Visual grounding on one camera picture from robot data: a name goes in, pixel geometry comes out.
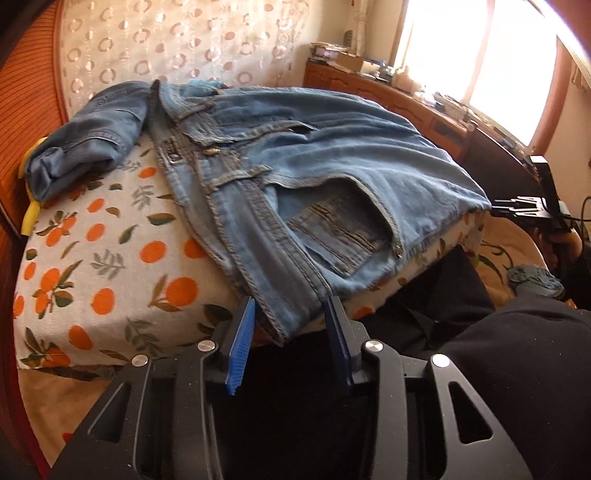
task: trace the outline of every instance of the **black cable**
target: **black cable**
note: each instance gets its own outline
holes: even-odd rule
[[[575,222],[591,222],[591,218],[579,218],[579,217],[573,217],[571,215],[562,215],[562,218],[564,218],[565,220],[573,220]]]
[[[587,205],[587,202],[589,200],[591,200],[591,196],[585,197],[585,200],[583,200],[583,205],[581,206],[581,223],[579,224],[579,229],[581,231],[581,240],[583,241],[583,255],[585,257],[585,263],[587,264],[587,271],[589,272],[589,276],[591,277],[591,264],[589,264],[589,256],[587,255],[587,252],[585,251],[585,237],[588,236],[588,235],[585,235],[585,232],[587,232],[587,227],[585,226],[585,222],[588,222],[589,220],[584,220],[585,206]]]

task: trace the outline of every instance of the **wall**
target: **wall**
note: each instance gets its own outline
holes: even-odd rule
[[[351,0],[310,0],[309,3],[310,15],[300,36],[300,46],[294,52],[290,83],[293,86],[301,86],[304,82],[304,71],[310,55],[309,43],[325,41],[342,44],[345,32],[353,28]]]
[[[580,215],[581,204],[591,195],[591,93],[570,85],[556,132],[545,155],[558,195],[571,215]],[[586,217],[591,218],[591,203]]]
[[[374,0],[368,15],[366,57],[388,61],[401,8],[402,0]]]

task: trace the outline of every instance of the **metal screw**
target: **metal screw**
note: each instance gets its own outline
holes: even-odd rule
[[[442,353],[436,353],[431,357],[431,362],[433,362],[433,365],[436,367],[445,368],[449,367],[451,360]]]
[[[136,355],[131,359],[131,364],[134,367],[143,367],[145,364],[148,363],[148,357],[143,353]]]
[[[197,348],[199,348],[202,352],[211,352],[216,347],[216,344],[212,340],[202,340],[197,344]]]
[[[365,342],[365,349],[368,352],[381,352],[384,349],[384,344],[379,340],[368,340]]]

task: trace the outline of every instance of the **bright window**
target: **bright window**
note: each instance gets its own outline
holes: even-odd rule
[[[556,54],[556,34],[526,0],[410,0],[395,66],[527,146]]]

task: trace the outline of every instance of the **box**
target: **box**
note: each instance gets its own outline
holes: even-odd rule
[[[357,55],[350,55],[348,53],[339,52],[339,56],[336,57],[336,63],[346,69],[353,70],[354,72],[361,72],[363,69],[363,57]]]

